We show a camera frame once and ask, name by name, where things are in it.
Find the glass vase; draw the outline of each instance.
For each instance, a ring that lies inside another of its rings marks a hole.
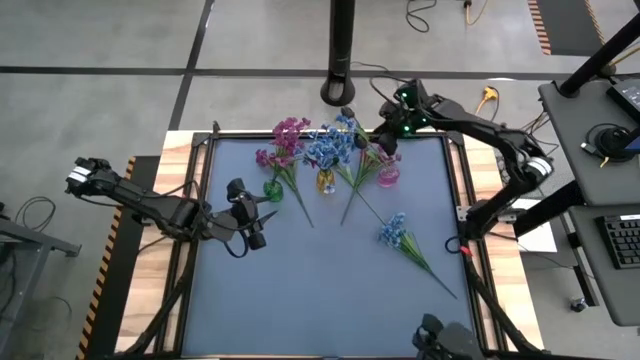
[[[262,191],[271,202],[280,202],[284,196],[282,184],[278,180],[265,181],[264,185],[262,185]]]
[[[332,194],[336,191],[336,177],[331,169],[320,169],[316,176],[316,187],[321,194]]]
[[[398,182],[398,177],[400,177],[400,170],[395,164],[384,166],[378,173],[378,185],[384,188],[391,187]]]

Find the keyboard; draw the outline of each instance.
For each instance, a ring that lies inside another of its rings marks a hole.
[[[595,220],[613,266],[640,268],[640,214],[601,216]]]

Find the floor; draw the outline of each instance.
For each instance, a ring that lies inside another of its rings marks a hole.
[[[18,352],[23,358],[69,359],[76,354],[111,222],[112,210],[63,193],[76,157],[106,158],[123,171],[131,155],[159,154],[168,128],[208,129],[217,120],[224,129],[269,129],[286,116],[318,122],[335,116],[336,109],[319,98],[319,77],[266,76],[268,71],[258,71],[259,77],[229,72],[216,77],[175,75],[187,66],[326,69],[329,1],[216,0],[208,19],[203,18],[207,26],[199,56],[191,56],[194,38],[200,43],[198,23],[208,4],[0,0],[0,201],[11,215],[29,197],[50,197],[58,211],[46,232],[83,245],[78,258],[54,254],[48,262],[32,304],[34,312],[27,319],[27,324],[44,331],[21,329]],[[591,4],[606,39],[638,11],[632,0]],[[484,86],[495,86],[501,94],[496,120],[511,127],[521,127],[540,113],[537,86],[550,80],[545,78],[548,74],[570,73],[585,60],[542,54],[526,0],[490,0],[472,28],[464,26],[460,1],[441,0],[426,13],[428,34],[405,23],[404,8],[400,0],[359,0],[352,60],[391,70],[433,72],[425,73],[427,89],[467,109],[475,108]],[[33,74],[34,69],[25,70],[31,74],[12,74],[3,66],[112,69],[83,70],[94,75]],[[114,75],[126,71],[113,68],[148,69],[147,75]],[[640,56],[619,69],[640,72]],[[541,75],[533,77],[539,81],[482,80],[489,72],[514,78]],[[373,127],[380,121],[382,100],[367,79],[354,82],[353,107],[365,127]],[[390,92],[395,84],[381,80],[379,86]],[[176,98],[178,104],[185,101],[183,111],[180,106],[174,111]],[[490,108],[483,112],[487,117],[490,113]],[[557,141],[550,126],[537,136]],[[572,178],[562,151],[554,156],[556,172],[543,185],[545,194]],[[38,215],[37,210],[30,214]],[[576,296],[577,281],[566,269],[535,268],[550,266],[545,262],[525,257],[547,348],[561,354],[637,358],[637,329],[615,327],[603,308],[570,313],[566,298]],[[52,296],[69,301],[70,320]]]

